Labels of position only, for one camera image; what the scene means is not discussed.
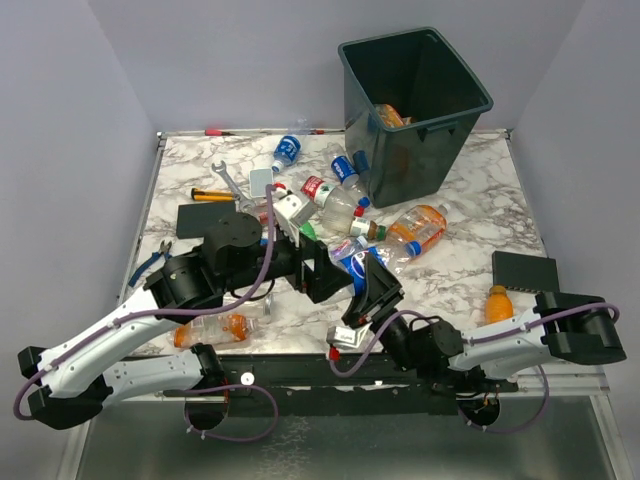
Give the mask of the red label water bottle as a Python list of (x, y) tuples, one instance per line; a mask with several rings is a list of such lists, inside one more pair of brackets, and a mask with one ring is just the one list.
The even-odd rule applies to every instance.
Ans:
[(301, 186), (300, 191), (319, 209), (334, 209), (347, 215), (354, 215), (354, 210), (359, 206), (358, 200), (361, 197), (367, 197), (351, 193), (342, 186), (325, 181), (314, 175), (307, 178)]

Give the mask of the crushed orange label bottle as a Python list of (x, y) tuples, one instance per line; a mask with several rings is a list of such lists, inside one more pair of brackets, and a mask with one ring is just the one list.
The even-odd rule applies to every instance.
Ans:
[(390, 128), (400, 128), (402, 126), (410, 125), (415, 121), (413, 116), (402, 117), (392, 105), (375, 104), (374, 107), (383, 123)]

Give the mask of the clear jar bottle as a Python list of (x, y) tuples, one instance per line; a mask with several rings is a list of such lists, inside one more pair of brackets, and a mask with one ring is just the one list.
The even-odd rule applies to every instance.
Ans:
[(243, 307), (245, 315), (252, 321), (269, 323), (274, 308), (274, 295), (269, 293), (259, 300), (248, 301)]

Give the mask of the blue label pepsi bottle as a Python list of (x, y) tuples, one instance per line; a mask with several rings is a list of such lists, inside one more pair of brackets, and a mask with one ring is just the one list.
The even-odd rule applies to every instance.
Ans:
[(351, 276), (351, 284), (340, 289), (331, 300), (342, 301), (350, 299), (363, 292), (366, 285), (365, 257), (372, 256), (392, 274), (398, 276), (407, 265), (423, 253), (422, 246), (417, 241), (390, 242), (360, 250), (341, 259), (338, 266)]

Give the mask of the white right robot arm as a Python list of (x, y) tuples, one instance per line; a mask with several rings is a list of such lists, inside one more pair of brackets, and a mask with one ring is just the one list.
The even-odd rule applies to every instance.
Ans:
[(542, 292), (518, 316), (461, 332), (440, 317), (415, 329), (396, 305), (401, 284), (375, 250), (343, 258), (354, 294), (342, 317), (351, 334), (368, 328), (396, 366), (426, 381), (481, 391), (521, 370), (554, 359), (578, 365), (622, 362), (627, 355), (616, 330), (618, 309), (603, 298)]

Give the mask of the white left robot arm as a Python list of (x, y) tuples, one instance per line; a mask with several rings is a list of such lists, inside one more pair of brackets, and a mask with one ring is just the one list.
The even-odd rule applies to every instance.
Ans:
[(286, 279), (320, 303), (350, 278), (335, 266), (321, 241), (294, 243), (273, 228), (267, 244), (249, 214), (223, 217), (201, 245), (175, 255), (113, 312), (53, 348), (30, 346), (18, 354), (27, 382), (14, 414), (56, 430), (80, 425), (119, 400), (158, 391), (206, 395), (225, 385), (226, 374), (210, 346), (172, 356), (130, 360), (136, 348), (204, 315), (228, 311), (226, 293), (251, 298), (265, 281)]

